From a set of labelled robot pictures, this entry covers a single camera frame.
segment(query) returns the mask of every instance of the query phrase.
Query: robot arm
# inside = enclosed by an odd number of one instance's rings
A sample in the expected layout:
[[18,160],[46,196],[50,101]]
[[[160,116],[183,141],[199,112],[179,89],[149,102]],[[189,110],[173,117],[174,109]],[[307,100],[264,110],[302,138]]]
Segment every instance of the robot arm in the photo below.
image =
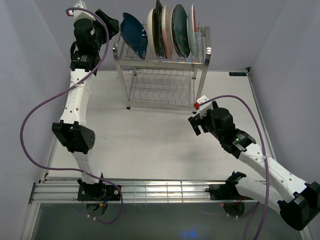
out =
[[[82,1],[79,1],[75,7],[86,8]],[[95,13],[107,25],[110,40],[119,32],[119,21],[108,17],[100,9]],[[107,34],[102,24],[89,13],[75,10],[68,12],[68,16],[73,16],[76,38],[70,49],[70,87],[75,86],[75,88],[69,91],[60,121],[52,124],[52,131],[76,159],[81,170],[101,176],[95,159],[90,157],[91,149],[95,145],[95,132],[86,127],[90,90],[97,73],[93,73],[82,84],[78,82],[86,77],[101,60],[99,52],[101,46],[107,42]],[[79,179],[78,183],[92,198],[99,198],[103,194],[103,183],[85,173],[82,173],[82,179]]]
[[[208,101],[206,96],[197,100],[198,104]],[[215,101],[198,108],[189,122],[196,135],[210,132],[220,142],[222,148],[234,157],[249,165],[263,178],[266,167],[261,147],[245,131],[237,129],[233,117],[225,108],[218,107]],[[267,157],[270,184],[268,206],[279,212],[282,219],[292,228],[301,231],[320,212],[320,185],[307,183],[293,175],[272,157]],[[245,174],[233,173],[224,188],[233,196],[247,196],[261,203],[266,197],[266,186],[253,181]]]

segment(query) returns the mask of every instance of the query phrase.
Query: gray wall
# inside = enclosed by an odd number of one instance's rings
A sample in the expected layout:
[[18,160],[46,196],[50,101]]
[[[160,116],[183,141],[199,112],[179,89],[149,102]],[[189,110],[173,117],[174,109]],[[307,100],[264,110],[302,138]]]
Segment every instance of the gray wall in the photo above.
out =
[[[291,0],[252,66],[261,111],[279,162],[320,183],[320,1]],[[320,216],[310,224],[320,239]]]
[[[40,170],[25,157],[19,130],[35,105],[65,89],[69,67],[34,0],[0,1],[0,239],[17,240]],[[65,99],[34,113],[26,126],[30,154],[45,163]]]
[[[196,21],[210,26],[212,57],[211,69],[244,69],[252,66],[264,41],[277,20],[287,0],[161,0],[173,9],[183,4],[187,13],[195,4]],[[65,58],[70,59],[73,21],[65,9],[76,0],[35,0]],[[127,12],[139,21],[146,21],[156,0],[85,0],[90,10],[102,9],[112,18],[122,21]],[[109,51],[101,69],[115,69],[112,52]]]

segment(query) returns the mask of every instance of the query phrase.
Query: plate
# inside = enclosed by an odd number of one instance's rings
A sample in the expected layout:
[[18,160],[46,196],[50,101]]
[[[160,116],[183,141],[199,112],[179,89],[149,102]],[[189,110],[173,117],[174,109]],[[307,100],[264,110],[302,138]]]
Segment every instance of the plate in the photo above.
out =
[[162,17],[162,4],[160,2],[160,0],[156,0],[156,3],[155,3],[155,14],[157,15],[157,18],[158,18],[158,31],[159,31],[159,37],[160,37],[160,41],[159,41],[159,56],[160,57],[165,57],[165,46],[164,46],[164,39],[162,37],[162,24],[161,24],[161,17]]
[[156,14],[156,9],[153,8],[150,10],[147,18],[147,28],[146,32],[148,35],[148,44],[151,50],[153,57],[157,57],[159,53],[159,20]]
[[190,54],[188,31],[187,31],[187,13],[181,4],[175,6],[172,11],[172,36],[176,53],[183,58]]
[[189,48],[193,54],[193,56],[197,59],[199,55],[198,49],[198,33],[197,33],[197,24],[196,24],[196,14],[195,14],[195,6],[192,4],[186,25],[187,33],[188,33],[188,42]]
[[148,37],[145,28],[129,13],[123,13],[123,21],[120,25],[120,33],[125,43],[145,60],[148,46]]
[[161,30],[165,55],[168,59],[171,59],[174,45],[172,41],[171,13],[168,5],[163,7],[161,15]]

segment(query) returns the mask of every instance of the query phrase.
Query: beige plate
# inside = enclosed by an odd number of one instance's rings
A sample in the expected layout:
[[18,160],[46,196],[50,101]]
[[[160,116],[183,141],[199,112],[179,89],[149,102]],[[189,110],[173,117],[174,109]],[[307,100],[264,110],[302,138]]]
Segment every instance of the beige plate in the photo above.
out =
[[155,31],[153,29],[154,14],[156,14],[156,10],[153,8],[150,10],[150,12],[148,14],[146,31],[147,31],[148,44],[149,44],[150,50],[154,56],[157,56],[156,49],[155,49],[155,43],[154,43],[154,31]]
[[168,5],[165,5],[162,9],[162,37],[165,49],[165,55],[168,59],[172,58],[173,52],[173,37],[172,37],[172,29],[171,29],[171,13]]

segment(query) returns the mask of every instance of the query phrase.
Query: wire rack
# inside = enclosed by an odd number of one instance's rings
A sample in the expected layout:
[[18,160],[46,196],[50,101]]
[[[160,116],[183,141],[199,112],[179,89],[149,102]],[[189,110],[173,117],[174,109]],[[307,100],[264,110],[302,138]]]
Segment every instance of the wire rack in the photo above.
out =
[[[188,57],[183,58],[174,50],[171,58],[155,56],[148,47],[144,59],[141,59],[119,35],[113,45],[113,57],[126,108],[143,106],[194,109],[195,99],[202,94],[210,63],[209,27],[197,26],[197,41],[197,57],[190,53]],[[123,71],[128,67],[132,69],[130,79],[123,75]],[[198,70],[201,70],[199,82]]]
[[133,77],[130,102],[193,106],[193,75],[178,70],[142,69]]

